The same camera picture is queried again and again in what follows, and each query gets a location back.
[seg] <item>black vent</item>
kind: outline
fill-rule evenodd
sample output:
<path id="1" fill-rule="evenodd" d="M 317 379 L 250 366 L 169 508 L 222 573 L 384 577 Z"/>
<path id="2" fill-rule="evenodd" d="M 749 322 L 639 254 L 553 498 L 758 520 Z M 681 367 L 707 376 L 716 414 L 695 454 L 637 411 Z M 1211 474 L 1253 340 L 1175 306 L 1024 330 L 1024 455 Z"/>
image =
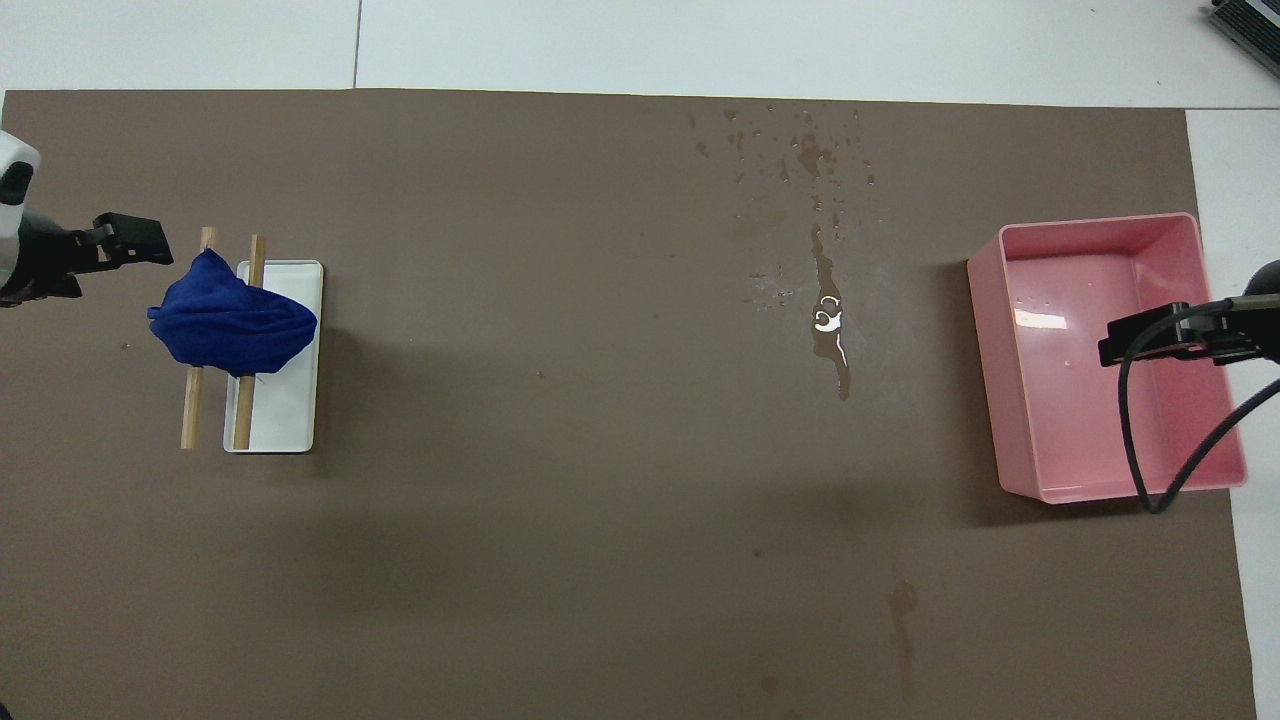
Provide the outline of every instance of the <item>black vent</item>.
<path id="1" fill-rule="evenodd" d="M 1280 15 L 1280 0 L 1260 0 Z M 1280 76 L 1280 27 L 1249 0 L 1226 0 L 1208 17 L 1224 35 Z"/>

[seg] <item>pink bin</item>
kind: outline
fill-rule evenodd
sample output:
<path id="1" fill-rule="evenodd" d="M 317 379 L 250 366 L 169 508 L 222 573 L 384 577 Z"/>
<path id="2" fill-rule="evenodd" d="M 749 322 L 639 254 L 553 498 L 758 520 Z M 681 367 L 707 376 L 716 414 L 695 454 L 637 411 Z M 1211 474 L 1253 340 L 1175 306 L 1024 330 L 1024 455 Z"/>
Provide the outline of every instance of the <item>pink bin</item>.
<path id="1" fill-rule="evenodd" d="M 1117 368 L 1098 363 L 1107 323 L 1174 301 L 1207 302 L 1199 228 L 1187 213 L 1006 225 L 969 260 L 1000 484 L 1044 502 L 1135 495 L 1120 439 Z M 1228 413 L 1210 360 L 1137 363 L 1130 410 L 1147 488 L 1169 487 Z M 1184 489 L 1244 483 L 1233 432 Z"/>

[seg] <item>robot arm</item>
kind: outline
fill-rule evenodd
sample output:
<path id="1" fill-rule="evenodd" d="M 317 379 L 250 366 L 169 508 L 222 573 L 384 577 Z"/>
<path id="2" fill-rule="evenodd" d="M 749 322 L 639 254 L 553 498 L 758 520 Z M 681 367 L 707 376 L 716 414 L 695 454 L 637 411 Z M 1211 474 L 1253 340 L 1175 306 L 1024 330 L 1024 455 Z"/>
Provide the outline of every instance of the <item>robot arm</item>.
<path id="1" fill-rule="evenodd" d="M 79 297 L 76 275 L 132 263 L 173 264 L 156 220 L 105 213 L 86 231 L 65 231 L 26 209 L 40 152 L 0 132 L 0 307 L 42 297 Z"/>

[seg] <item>brown mat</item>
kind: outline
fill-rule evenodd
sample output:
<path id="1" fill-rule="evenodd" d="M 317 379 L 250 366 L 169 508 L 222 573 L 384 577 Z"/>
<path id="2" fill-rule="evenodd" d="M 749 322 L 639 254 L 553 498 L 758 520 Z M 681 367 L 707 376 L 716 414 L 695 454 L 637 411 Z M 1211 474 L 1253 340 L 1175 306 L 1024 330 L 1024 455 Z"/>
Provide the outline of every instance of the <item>brown mat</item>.
<path id="1" fill-rule="evenodd" d="M 1194 211 L 1179 111 L 10 92 L 4 122 L 33 209 L 159 218 L 179 258 L 0 316 L 19 720 L 1253 714 L 1228 495 L 1004 493 L 963 265 L 1010 222 Z M 310 455 L 223 454 L 220 375 L 178 451 L 143 311 L 201 224 L 328 268 Z"/>

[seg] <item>black cable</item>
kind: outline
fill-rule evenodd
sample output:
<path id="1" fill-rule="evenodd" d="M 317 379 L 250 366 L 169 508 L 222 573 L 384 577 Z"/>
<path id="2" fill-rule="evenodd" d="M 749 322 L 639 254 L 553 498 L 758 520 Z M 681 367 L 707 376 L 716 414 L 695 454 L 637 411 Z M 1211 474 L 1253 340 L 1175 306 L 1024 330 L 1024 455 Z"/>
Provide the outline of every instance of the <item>black cable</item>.
<path id="1" fill-rule="evenodd" d="M 1233 306 L 1230 300 L 1217 300 L 1213 302 L 1206 302 L 1203 305 L 1196 305 L 1185 310 L 1180 310 L 1161 318 L 1152 323 L 1147 329 L 1138 333 L 1138 337 L 1129 343 L 1129 348 L 1125 350 L 1124 359 L 1120 363 L 1120 380 L 1117 383 L 1117 395 L 1120 405 L 1120 434 L 1124 438 L 1125 459 L 1129 461 L 1129 471 L 1133 475 L 1133 486 L 1138 491 L 1138 500 L 1142 506 L 1152 514 L 1160 514 L 1169 509 L 1174 502 L 1174 497 L 1190 478 L 1196 468 L 1199 466 L 1201 461 L 1213 450 L 1213 446 L 1221 441 L 1226 433 L 1231 432 L 1240 420 L 1243 420 L 1249 413 L 1256 410 L 1260 405 L 1280 393 L 1280 379 L 1272 382 L 1267 387 L 1262 388 L 1249 400 L 1244 401 L 1239 407 L 1231 411 L 1230 415 L 1222 419 L 1201 443 L 1196 447 L 1192 455 L 1183 462 L 1183 466 L 1174 475 L 1174 482 L 1169 484 L 1169 489 L 1161 495 L 1158 502 L 1151 501 L 1151 495 L 1147 492 L 1147 484 L 1142 479 L 1142 469 L 1138 466 L 1138 454 L 1133 445 L 1133 427 L 1129 420 L 1129 369 L 1133 361 L 1139 354 L 1151 343 L 1152 340 L 1167 328 L 1197 315 L 1216 315 L 1230 310 Z"/>

